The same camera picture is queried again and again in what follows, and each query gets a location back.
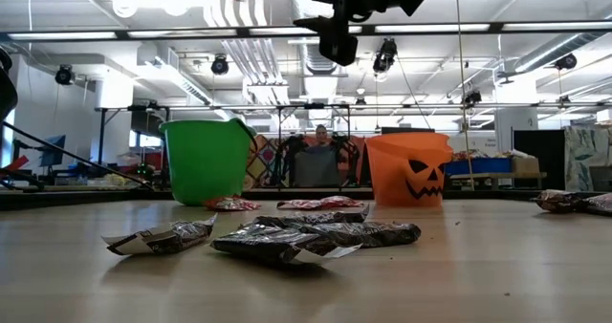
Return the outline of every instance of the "monitor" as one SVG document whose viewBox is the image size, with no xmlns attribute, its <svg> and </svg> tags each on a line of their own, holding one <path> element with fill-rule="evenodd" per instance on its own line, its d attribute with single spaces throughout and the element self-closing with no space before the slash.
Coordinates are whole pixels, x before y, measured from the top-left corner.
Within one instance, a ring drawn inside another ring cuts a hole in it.
<svg viewBox="0 0 612 323">
<path fill-rule="evenodd" d="M 57 147 L 64 148 L 66 144 L 66 136 L 57 136 L 47 138 L 46 142 L 51 143 Z M 58 151 L 55 151 L 52 148 L 46 148 L 43 146 L 42 157 L 40 159 L 40 166 L 52 166 L 52 165 L 60 165 L 62 164 L 62 158 L 64 154 Z"/>
</svg>

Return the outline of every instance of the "red candy wrapper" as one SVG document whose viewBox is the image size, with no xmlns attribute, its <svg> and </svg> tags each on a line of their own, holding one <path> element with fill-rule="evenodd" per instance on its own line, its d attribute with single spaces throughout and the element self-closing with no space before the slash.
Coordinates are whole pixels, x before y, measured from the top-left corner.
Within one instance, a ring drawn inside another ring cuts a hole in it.
<svg viewBox="0 0 612 323">
<path fill-rule="evenodd" d="M 261 205 L 234 195 L 205 201 L 204 207 L 214 211 L 243 211 L 256 210 L 261 208 Z"/>
<path fill-rule="evenodd" d="M 362 207 L 363 203 L 343 196 L 333 196 L 321 200 L 290 200 L 276 205 L 278 209 L 330 209 L 339 207 Z"/>
</svg>

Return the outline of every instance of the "candy wrapper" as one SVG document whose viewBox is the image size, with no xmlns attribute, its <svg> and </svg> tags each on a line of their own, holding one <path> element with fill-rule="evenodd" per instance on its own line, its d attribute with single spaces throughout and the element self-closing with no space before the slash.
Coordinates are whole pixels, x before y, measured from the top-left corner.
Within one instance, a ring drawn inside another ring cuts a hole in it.
<svg viewBox="0 0 612 323">
<path fill-rule="evenodd" d="M 129 236 L 104 237 L 110 251 L 117 255 L 171 254 L 204 242 L 212 233 L 217 218 L 198 222 L 176 222 L 149 228 Z"/>
<path fill-rule="evenodd" d="M 571 213 L 582 206 L 582 199 L 576 193 L 554 189 L 542 191 L 534 201 L 551 213 Z"/>
<path fill-rule="evenodd" d="M 328 237 L 341 246 L 361 245 L 362 248 L 408 245 L 421 236 L 421 230 L 414 224 L 335 223 L 295 228 L 300 232 Z"/>
<path fill-rule="evenodd" d="M 329 212 L 318 214 L 300 214 L 289 217 L 268 217 L 259 216 L 251 224 L 263 226 L 290 227 L 293 225 L 317 225 L 330 223 L 363 223 L 370 213 L 370 207 L 366 207 L 361 212 Z"/>
<path fill-rule="evenodd" d="M 603 194 L 596 197 L 591 197 L 583 201 L 584 205 L 578 211 L 612 217 L 612 194 Z"/>
<path fill-rule="evenodd" d="M 205 201 L 204 207 L 214 211 L 244 211 L 259 209 L 261 205 L 236 195 Z"/>
<path fill-rule="evenodd" d="M 302 210 L 316 210 L 316 209 L 330 209 L 340 207 L 361 207 L 362 202 L 355 201 L 351 198 L 343 196 L 333 196 L 321 200 L 290 200 L 288 202 L 280 202 L 276 205 L 278 209 L 302 209 Z"/>
<path fill-rule="evenodd" d="M 329 238 L 319 234 L 262 225 L 244 226 L 227 236 L 213 240 L 210 246 L 219 251 L 273 265 L 320 265 L 360 248 L 359 245 L 339 247 Z"/>
</svg>

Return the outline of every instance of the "ceiling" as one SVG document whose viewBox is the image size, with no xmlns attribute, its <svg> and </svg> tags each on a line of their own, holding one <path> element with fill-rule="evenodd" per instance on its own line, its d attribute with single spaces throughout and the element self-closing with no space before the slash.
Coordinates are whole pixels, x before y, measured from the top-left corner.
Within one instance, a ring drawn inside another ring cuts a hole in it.
<svg viewBox="0 0 612 323">
<path fill-rule="evenodd" d="M 165 4 L 180 4 L 191 0 L 164 0 Z M 270 25 L 291 25 L 295 16 L 293 0 L 263 0 L 263 11 Z M 162 8 L 140 8 L 129 18 L 117 17 L 113 12 L 112 0 L 0 0 L 0 31 L 28 31 L 32 20 L 33 31 L 45 30 L 104 30 L 104 29 L 157 29 L 174 27 L 209 27 L 203 17 L 203 8 L 208 0 L 193 0 L 188 3 L 193 6 L 180 16 L 172 16 Z M 542 20 L 584 20 L 601 19 L 602 14 L 610 14 L 612 6 L 610 0 L 460 0 L 460 18 L 462 22 L 491 22 L 491 21 L 542 21 Z M 238 3 L 234 3 L 236 15 Z M 384 14 L 374 13 L 367 23 L 435 23 L 457 22 L 456 0 L 426 0 L 424 4 L 411 16 L 406 16 L 399 9 L 391 9 Z M 254 19 L 256 7 L 250 2 L 251 17 Z M 492 71 L 487 66 L 500 58 L 519 58 L 532 52 L 547 41 L 557 37 L 555 34 L 504 34 L 497 35 L 468 35 L 460 38 L 455 35 L 445 36 L 398 36 L 395 41 L 398 45 L 398 57 L 388 72 L 387 80 L 376 82 L 371 70 L 373 55 L 381 46 L 381 37 L 360 37 L 358 48 L 359 61 L 345 68 L 339 69 L 337 83 L 321 81 L 320 85 L 334 85 L 336 93 L 329 97 L 329 102 L 353 103 L 358 88 L 364 89 L 363 96 L 368 104 L 396 104 L 411 103 L 414 100 L 422 103 L 447 102 L 451 98 L 461 96 L 460 84 L 479 72 L 485 75 L 484 81 L 473 83 L 483 93 L 484 100 L 493 100 L 494 89 Z M 273 38 L 271 40 L 274 57 L 278 68 L 286 80 L 288 99 L 292 103 L 301 103 L 309 98 L 304 85 L 303 62 L 299 45 L 296 40 L 287 38 Z M 187 94 L 177 85 L 166 78 L 151 72 L 150 68 L 137 61 L 134 54 L 139 54 L 142 42 L 88 42 L 88 43 L 46 43 L 34 44 L 33 55 L 42 54 L 103 54 L 133 73 L 140 83 L 136 86 L 135 95 L 139 98 L 154 98 L 168 104 L 186 104 Z M 244 75 L 230 60 L 229 72 L 226 75 L 213 75 L 210 70 L 210 61 L 215 54 L 223 54 L 226 49 L 220 40 L 189 40 L 158 42 L 155 44 L 158 54 L 165 59 L 167 50 L 173 50 L 180 58 L 180 71 L 190 77 L 193 84 L 200 87 L 217 104 L 248 104 L 243 95 Z M 554 69 L 538 69 L 532 75 L 536 78 L 536 100 L 555 101 L 559 93 L 579 93 L 580 88 L 602 81 L 611 76 L 609 69 L 612 57 L 612 36 L 609 34 L 574 51 L 578 58 L 578 67 L 570 72 L 561 73 L 559 88 L 559 73 Z M 612 86 L 602 85 L 589 95 L 580 98 L 580 101 L 606 100 L 612 95 Z M 487 120 L 492 112 L 473 113 L 474 119 Z M 540 112 L 546 114 L 556 113 L 556 109 Z M 565 118 L 587 118 L 596 112 L 594 109 L 581 109 Z M 440 115 L 437 120 L 432 110 L 425 111 L 431 121 L 456 121 L 459 111 L 448 110 L 435 112 Z M 415 110 L 374 110 L 364 109 L 352 113 L 354 116 L 362 115 L 363 126 L 372 125 L 373 119 L 377 122 L 393 124 L 406 116 L 404 122 L 411 122 L 414 117 L 416 124 L 422 123 L 420 112 Z M 298 119 L 309 117 L 306 113 L 296 112 Z M 190 113 L 189 118 L 215 118 L 214 115 L 201 115 Z M 266 114 L 249 115 L 250 118 L 270 118 Z"/>
</svg>

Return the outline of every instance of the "wooden table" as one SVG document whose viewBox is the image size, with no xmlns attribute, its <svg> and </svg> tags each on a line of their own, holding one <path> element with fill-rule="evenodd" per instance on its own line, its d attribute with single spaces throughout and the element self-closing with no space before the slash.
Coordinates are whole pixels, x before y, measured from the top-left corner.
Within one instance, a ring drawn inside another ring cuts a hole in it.
<svg viewBox="0 0 612 323">
<path fill-rule="evenodd" d="M 546 179 L 546 173 L 481 173 L 473 174 L 475 180 L 491 179 L 491 189 L 499 190 L 500 179 L 534 179 L 537 180 L 537 189 L 542 189 L 542 179 Z M 451 180 L 470 180 L 470 174 L 452 175 Z"/>
<path fill-rule="evenodd" d="M 261 211 L 220 214 L 214 235 Z M 411 246 L 359 250 L 323 269 L 281 272 L 207 246 L 119 257 L 100 234 L 212 213 L 174 202 L 0 213 L 0 322 L 610 322 L 607 218 L 535 204 L 446 201 L 377 208 L 422 230 Z"/>
</svg>

